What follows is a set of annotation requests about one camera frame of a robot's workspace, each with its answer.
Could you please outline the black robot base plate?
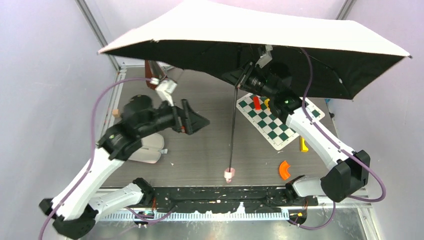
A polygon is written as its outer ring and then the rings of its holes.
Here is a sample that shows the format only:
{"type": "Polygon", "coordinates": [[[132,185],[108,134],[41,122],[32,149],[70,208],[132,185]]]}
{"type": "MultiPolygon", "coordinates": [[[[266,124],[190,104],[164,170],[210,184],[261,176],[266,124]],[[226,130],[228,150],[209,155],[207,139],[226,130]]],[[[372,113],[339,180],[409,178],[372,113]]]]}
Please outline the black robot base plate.
{"type": "Polygon", "coordinates": [[[152,196],[135,207],[151,208],[160,213],[213,214],[234,213],[241,205],[245,212],[276,213],[279,207],[300,207],[302,210],[318,205],[312,196],[300,197],[284,186],[189,186],[155,187],[152,196]]]}

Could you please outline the pink and black folding umbrella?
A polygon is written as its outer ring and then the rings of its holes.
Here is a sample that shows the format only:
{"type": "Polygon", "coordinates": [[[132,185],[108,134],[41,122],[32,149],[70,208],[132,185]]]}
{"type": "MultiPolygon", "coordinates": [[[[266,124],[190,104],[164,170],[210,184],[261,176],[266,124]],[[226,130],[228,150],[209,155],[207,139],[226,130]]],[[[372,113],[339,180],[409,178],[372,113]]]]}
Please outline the pink and black folding umbrella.
{"type": "Polygon", "coordinates": [[[206,0],[184,1],[99,53],[163,62],[223,81],[224,73],[249,62],[259,67],[258,48],[263,45],[273,46],[272,60],[264,67],[285,64],[292,75],[290,89],[313,99],[351,100],[409,57],[356,21],[274,14],[206,0]]]}

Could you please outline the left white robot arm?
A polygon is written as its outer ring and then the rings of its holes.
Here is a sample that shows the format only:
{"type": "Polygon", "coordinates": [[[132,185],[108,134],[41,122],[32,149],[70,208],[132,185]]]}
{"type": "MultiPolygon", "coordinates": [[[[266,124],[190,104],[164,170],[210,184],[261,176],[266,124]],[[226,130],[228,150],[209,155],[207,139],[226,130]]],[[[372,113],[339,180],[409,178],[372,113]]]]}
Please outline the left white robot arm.
{"type": "Polygon", "coordinates": [[[120,121],[109,127],[94,144],[83,169],[60,194],[43,199],[39,203],[40,209],[53,219],[53,228],[60,235],[77,240],[104,216],[131,205],[150,205],[154,189],[141,177],[105,196],[95,197],[95,193],[142,147],[143,138],[168,128],[192,135],[209,123],[191,108],[186,99],[181,100],[181,107],[163,101],[154,108],[149,96],[133,96],[124,106],[120,121]]]}

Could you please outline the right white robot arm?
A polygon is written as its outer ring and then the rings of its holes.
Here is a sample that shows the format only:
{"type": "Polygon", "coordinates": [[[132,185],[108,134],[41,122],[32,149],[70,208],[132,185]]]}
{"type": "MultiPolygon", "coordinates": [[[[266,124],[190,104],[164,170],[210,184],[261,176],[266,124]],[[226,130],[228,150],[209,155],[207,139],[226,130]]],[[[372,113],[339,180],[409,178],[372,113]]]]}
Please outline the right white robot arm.
{"type": "Polygon", "coordinates": [[[290,88],[293,77],[285,64],[260,68],[249,62],[221,78],[237,89],[268,98],[272,115],[303,137],[325,163],[325,176],[302,175],[286,184],[294,198],[324,195],[339,203],[367,185],[370,156],[345,145],[306,109],[305,100],[290,88]]]}

